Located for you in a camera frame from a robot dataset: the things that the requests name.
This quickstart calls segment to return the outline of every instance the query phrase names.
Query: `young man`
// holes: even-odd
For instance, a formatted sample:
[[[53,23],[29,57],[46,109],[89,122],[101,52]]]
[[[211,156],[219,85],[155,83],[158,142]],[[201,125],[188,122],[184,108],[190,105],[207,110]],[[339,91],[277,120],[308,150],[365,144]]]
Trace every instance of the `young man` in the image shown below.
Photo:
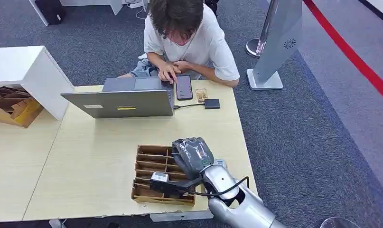
[[[163,81],[176,75],[202,76],[227,86],[239,83],[239,72],[215,14],[203,0],[150,0],[145,19],[144,51],[148,59],[126,75],[145,76],[155,67]],[[214,68],[208,67],[211,61]]]

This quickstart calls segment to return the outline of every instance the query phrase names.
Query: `denim shorts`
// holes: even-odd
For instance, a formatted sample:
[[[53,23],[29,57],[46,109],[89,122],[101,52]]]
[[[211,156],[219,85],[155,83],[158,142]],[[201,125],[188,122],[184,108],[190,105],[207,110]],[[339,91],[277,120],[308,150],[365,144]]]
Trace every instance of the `denim shorts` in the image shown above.
[[[147,58],[138,61],[137,67],[130,71],[134,77],[154,77],[158,76],[158,68],[154,66]]]
[[[153,65],[147,58],[143,58],[138,61],[137,67],[130,71],[129,74],[132,74],[134,77],[157,77],[159,69]],[[205,77],[201,76],[197,72],[189,71],[184,73],[185,75],[190,75],[191,80],[201,80]]]

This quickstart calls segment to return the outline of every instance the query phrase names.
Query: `small cardboard box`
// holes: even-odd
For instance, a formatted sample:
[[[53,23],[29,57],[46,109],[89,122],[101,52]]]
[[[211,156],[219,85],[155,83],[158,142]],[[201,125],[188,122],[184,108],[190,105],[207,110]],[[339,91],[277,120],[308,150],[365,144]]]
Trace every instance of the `small cardboard box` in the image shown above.
[[[28,128],[43,106],[25,90],[0,88],[0,122]]]
[[[186,175],[175,163],[172,148],[167,146],[139,145],[135,163],[136,176],[132,184],[131,198],[136,202],[167,203],[194,206],[193,194],[180,198],[149,189],[150,178],[155,171],[167,173],[169,180],[187,180]]]

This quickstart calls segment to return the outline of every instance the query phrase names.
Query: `red rope barrier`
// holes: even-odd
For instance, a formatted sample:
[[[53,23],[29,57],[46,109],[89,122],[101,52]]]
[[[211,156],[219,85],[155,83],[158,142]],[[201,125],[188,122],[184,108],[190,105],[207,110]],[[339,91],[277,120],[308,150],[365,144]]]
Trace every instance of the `red rope barrier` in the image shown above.
[[[383,96],[383,80],[358,56],[358,54],[349,46],[349,44],[342,38],[335,30],[329,21],[324,17],[318,7],[312,0],[303,0],[308,9],[324,28],[327,34],[341,49],[345,56],[355,65],[355,67],[369,80],[369,82],[379,91]]]

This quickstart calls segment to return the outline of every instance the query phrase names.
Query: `silver laptop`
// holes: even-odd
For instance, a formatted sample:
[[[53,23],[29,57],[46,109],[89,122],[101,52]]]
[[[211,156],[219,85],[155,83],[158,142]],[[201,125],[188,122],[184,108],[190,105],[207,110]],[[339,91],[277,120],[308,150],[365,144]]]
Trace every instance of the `silver laptop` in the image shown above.
[[[61,96],[93,118],[173,115],[173,85],[158,77],[108,78],[102,92]]]

